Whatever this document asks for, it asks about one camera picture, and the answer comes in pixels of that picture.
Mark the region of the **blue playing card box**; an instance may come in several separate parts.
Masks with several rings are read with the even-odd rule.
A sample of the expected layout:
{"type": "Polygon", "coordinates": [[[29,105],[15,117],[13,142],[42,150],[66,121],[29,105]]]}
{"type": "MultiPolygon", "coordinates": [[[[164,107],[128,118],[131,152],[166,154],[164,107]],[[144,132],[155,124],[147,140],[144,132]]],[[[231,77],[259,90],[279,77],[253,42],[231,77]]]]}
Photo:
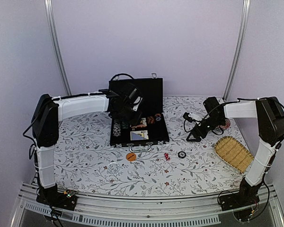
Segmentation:
{"type": "Polygon", "coordinates": [[[131,131],[130,132],[130,138],[131,141],[136,141],[136,140],[148,140],[148,131],[143,130],[143,131],[131,131]]]}

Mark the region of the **black poker case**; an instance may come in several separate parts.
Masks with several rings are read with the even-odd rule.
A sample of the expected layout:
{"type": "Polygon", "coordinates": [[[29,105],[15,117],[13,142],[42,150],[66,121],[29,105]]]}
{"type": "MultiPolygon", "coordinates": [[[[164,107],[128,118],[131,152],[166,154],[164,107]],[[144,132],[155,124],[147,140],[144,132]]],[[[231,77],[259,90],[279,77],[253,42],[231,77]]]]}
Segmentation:
{"type": "Polygon", "coordinates": [[[114,97],[109,101],[112,118],[110,146],[137,147],[169,142],[163,115],[163,79],[135,79],[127,73],[114,75],[109,81],[114,97]]]}

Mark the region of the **orange dealer button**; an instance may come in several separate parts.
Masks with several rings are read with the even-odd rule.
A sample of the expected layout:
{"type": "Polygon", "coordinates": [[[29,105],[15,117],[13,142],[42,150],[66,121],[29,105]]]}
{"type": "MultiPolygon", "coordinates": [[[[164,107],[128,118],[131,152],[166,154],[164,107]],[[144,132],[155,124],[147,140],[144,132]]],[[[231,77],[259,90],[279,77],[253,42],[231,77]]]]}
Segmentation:
{"type": "Polygon", "coordinates": [[[136,158],[137,158],[137,156],[136,156],[135,153],[128,153],[128,154],[126,155],[126,159],[127,159],[128,161],[130,161],[130,162],[135,161],[136,158]]]}

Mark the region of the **red dice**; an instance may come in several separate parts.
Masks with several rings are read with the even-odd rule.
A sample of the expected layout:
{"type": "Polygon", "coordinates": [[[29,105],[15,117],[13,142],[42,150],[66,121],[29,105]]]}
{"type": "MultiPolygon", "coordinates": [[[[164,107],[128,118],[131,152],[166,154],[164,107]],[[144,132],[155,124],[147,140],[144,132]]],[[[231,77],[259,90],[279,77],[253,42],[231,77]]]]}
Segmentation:
{"type": "Polygon", "coordinates": [[[166,160],[170,160],[170,157],[169,157],[168,153],[165,153],[164,157],[165,157],[166,160]]]}

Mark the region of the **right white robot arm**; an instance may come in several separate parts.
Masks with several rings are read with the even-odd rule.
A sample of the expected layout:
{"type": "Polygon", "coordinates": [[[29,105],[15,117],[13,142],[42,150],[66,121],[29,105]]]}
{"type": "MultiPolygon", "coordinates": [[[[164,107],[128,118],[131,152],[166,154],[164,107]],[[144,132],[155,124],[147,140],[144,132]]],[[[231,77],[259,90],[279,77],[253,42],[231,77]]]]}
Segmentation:
{"type": "Polygon", "coordinates": [[[210,131],[224,126],[227,119],[252,118],[257,120],[259,144],[251,168],[240,183],[240,192],[235,196],[239,206],[246,206],[263,184],[272,165],[275,153],[284,140],[284,105],[277,97],[255,99],[238,98],[236,101],[219,103],[216,97],[209,97],[203,105],[207,111],[204,117],[185,112],[185,121],[195,125],[188,131],[187,141],[200,142],[210,131]]]}

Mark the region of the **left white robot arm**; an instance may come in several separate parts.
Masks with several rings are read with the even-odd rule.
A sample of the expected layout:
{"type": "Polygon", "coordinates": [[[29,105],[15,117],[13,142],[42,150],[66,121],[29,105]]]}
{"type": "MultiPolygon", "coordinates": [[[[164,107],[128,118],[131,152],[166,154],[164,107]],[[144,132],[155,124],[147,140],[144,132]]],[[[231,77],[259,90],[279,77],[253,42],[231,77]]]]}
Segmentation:
{"type": "Polygon", "coordinates": [[[112,119],[136,125],[142,115],[139,109],[143,94],[136,79],[129,76],[118,88],[72,96],[51,97],[43,94],[36,106],[28,129],[32,131],[37,160],[39,193],[50,204],[61,201],[54,177],[53,153],[59,138],[59,123],[66,118],[95,112],[108,112],[112,119]]]}

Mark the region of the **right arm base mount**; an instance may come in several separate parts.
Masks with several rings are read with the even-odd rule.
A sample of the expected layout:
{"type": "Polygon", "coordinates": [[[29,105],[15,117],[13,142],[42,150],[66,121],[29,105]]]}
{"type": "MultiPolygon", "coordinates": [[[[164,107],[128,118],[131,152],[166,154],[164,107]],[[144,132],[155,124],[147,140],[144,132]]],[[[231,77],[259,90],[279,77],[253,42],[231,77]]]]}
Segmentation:
{"type": "Polygon", "coordinates": [[[220,205],[222,211],[233,210],[249,205],[256,205],[257,203],[259,203],[259,201],[260,199],[258,196],[258,190],[240,190],[237,193],[223,191],[218,195],[217,198],[217,202],[220,205]]]}

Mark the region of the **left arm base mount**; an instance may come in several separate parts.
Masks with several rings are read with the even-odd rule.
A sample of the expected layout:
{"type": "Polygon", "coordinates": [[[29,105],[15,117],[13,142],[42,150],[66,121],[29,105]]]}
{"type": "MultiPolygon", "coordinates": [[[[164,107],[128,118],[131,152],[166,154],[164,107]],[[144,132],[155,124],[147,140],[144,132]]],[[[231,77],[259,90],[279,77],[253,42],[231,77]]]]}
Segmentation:
{"type": "Polygon", "coordinates": [[[51,188],[40,187],[37,193],[36,201],[54,208],[74,211],[78,197],[71,195],[70,197],[63,192],[58,192],[56,186],[51,188]]]}

